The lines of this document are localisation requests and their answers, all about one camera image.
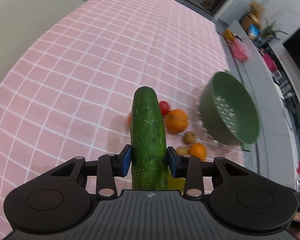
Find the large orange mandarin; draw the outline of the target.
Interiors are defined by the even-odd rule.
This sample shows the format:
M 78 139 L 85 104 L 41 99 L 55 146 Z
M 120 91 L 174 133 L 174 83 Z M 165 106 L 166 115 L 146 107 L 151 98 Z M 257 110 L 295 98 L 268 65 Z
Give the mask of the large orange mandarin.
M 130 128 L 131 126 L 131 119 L 132 119 L 132 115 L 131 113 L 129 113 L 128 117 L 127 117 L 127 127 Z

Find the pink checkered tablecloth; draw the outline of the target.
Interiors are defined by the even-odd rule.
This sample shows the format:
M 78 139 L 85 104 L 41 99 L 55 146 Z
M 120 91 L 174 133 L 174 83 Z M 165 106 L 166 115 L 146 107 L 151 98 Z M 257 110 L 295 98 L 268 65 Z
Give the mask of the pink checkered tablecloth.
M 141 86 L 187 114 L 208 160 L 242 164 L 241 150 L 210 139 L 197 113 L 204 86 L 227 68 L 215 24 L 174 0 L 90 0 L 72 9 L 26 46 L 0 84 L 0 239 L 11 231 L 3 202 L 15 187 L 130 142 Z

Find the green potted plant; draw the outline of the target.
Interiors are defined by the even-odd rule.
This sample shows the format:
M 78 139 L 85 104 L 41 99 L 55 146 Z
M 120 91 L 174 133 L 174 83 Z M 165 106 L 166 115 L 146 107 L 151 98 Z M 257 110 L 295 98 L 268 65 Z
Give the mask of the green potted plant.
M 288 35 L 287 32 L 282 31 L 276 24 L 276 21 L 270 22 L 266 19 L 266 27 L 261 31 L 261 37 L 262 38 L 271 38 L 271 39 L 277 39 L 278 34 L 285 34 Z

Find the beige sofa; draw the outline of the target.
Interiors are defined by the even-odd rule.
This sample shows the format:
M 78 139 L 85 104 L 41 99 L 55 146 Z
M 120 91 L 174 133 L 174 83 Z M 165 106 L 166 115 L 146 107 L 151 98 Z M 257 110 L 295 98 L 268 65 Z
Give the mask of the beige sofa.
M 0 83 L 27 48 L 87 0 L 0 0 Z

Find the blue snack bag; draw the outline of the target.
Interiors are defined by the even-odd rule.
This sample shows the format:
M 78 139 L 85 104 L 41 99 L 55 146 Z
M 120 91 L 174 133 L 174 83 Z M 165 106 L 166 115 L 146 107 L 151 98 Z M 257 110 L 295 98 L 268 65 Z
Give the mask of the blue snack bag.
M 248 28 L 247 35 L 253 41 L 255 40 L 260 34 L 260 30 L 256 27 L 256 25 L 252 24 Z

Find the golden round vase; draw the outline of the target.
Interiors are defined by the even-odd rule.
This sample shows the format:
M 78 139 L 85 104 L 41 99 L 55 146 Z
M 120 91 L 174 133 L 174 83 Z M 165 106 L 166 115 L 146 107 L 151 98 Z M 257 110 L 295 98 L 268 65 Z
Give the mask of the golden round vase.
M 242 20 L 242 28 L 247 32 L 251 25 L 254 25 L 258 30 L 261 28 L 259 18 L 249 12 Z

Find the orange box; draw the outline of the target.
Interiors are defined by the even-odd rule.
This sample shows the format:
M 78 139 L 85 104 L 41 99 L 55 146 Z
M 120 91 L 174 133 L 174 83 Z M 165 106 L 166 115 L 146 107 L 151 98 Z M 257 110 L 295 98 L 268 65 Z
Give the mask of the orange box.
M 234 33 L 232 31 L 230 31 L 228 28 L 226 28 L 223 31 L 223 37 L 226 40 L 226 42 L 228 42 L 228 43 L 232 43 L 235 40 Z

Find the small orange mandarin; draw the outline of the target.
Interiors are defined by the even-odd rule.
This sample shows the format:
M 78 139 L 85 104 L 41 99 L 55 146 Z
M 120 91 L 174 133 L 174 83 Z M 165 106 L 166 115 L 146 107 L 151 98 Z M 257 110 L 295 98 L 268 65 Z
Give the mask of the small orange mandarin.
M 201 143 L 194 143 L 189 148 L 189 155 L 199 158 L 201 161 L 206 160 L 207 150 L 206 147 Z

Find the red cherry tomato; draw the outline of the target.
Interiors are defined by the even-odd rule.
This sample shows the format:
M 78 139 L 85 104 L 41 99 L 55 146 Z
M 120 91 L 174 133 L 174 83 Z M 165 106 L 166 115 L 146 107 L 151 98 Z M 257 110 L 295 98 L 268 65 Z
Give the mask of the red cherry tomato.
M 170 111 L 170 105 L 166 101 L 160 101 L 159 108 L 162 113 L 162 116 L 168 115 L 168 113 Z

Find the magenta storage box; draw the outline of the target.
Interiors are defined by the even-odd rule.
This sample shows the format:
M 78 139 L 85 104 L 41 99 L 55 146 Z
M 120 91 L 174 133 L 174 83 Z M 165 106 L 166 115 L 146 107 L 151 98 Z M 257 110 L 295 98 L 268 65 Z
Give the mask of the magenta storage box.
M 277 71 L 276 63 L 274 62 L 274 60 L 267 53 L 263 54 L 263 59 L 264 59 L 266 65 L 269 68 L 271 73 Z

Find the brown longan near bowl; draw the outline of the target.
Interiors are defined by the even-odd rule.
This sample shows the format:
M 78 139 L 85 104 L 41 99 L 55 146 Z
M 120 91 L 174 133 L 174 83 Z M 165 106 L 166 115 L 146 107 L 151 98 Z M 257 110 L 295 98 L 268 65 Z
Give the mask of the brown longan near bowl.
M 197 135 L 193 131 L 188 131 L 184 134 L 183 142 L 187 145 L 192 145 L 196 142 Z

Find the green cucumber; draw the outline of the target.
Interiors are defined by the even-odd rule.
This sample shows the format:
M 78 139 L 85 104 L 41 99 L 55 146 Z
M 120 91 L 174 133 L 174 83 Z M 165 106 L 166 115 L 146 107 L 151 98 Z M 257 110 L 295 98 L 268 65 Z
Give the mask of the green cucumber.
M 147 86 L 134 93 L 131 121 L 132 189 L 167 190 L 166 133 L 156 92 Z

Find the green colander bowl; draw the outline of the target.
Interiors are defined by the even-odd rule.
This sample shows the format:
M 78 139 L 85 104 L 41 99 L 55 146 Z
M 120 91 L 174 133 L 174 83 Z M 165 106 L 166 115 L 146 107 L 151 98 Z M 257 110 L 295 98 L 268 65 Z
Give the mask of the green colander bowl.
M 241 146 L 248 152 L 258 139 L 255 104 L 229 72 L 216 72 L 211 77 L 200 97 L 199 114 L 206 132 L 223 145 Z

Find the brown longan by mandarin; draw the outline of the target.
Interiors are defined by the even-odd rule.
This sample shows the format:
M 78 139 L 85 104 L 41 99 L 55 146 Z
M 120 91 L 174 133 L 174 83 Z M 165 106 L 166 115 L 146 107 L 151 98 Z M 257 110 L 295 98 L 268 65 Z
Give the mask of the brown longan by mandarin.
M 189 149 L 185 147 L 178 147 L 176 152 L 179 156 L 187 155 L 189 153 Z

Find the pink storage box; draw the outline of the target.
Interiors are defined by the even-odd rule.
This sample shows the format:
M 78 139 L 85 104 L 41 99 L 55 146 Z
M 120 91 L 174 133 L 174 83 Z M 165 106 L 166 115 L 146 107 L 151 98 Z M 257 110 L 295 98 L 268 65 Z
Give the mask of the pink storage box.
M 249 58 L 249 50 L 247 46 L 239 39 L 235 39 L 230 44 L 230 50 L 238 61 L 244 62 Z

